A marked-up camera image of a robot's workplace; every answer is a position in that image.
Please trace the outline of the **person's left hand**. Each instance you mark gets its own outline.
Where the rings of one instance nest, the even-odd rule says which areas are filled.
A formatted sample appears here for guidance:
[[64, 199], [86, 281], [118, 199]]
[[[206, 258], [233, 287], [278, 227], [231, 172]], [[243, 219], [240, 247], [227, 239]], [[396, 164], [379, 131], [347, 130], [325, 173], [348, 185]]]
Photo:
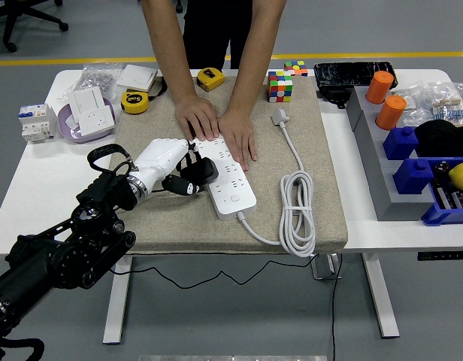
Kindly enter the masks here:
[[240, 111], [227, 110], [218, 118], [218, 126], [233, 160], [244, 171], [248, 171], [250, 161], [258, 159], [250, 116]]

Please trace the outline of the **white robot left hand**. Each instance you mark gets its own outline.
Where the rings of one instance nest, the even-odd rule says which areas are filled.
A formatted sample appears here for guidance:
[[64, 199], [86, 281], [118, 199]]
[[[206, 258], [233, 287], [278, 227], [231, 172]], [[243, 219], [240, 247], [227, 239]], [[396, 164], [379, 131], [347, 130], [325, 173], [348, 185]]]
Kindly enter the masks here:
[[135, 161], [137, 170], [131, 171], [127, 177], [137, 200], [139, 202], [145, 200], [156, 183], [160, 183], [164, 190], [182, 196], [203, 191], [204, 187], [172, 174], [188, 152], [194, 149], [195, 144], [184, 139], [152, 140]]

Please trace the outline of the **person's right hand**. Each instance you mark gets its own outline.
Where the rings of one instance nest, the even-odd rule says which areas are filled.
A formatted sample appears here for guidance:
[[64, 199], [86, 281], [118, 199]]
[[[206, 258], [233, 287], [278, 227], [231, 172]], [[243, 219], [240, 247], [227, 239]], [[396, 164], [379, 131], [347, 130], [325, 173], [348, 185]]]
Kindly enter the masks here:
[[219, 136], [216, 109], [207, 99], [184, 95], [174, 104], [176, 120], [187, 140], [212, 141]]

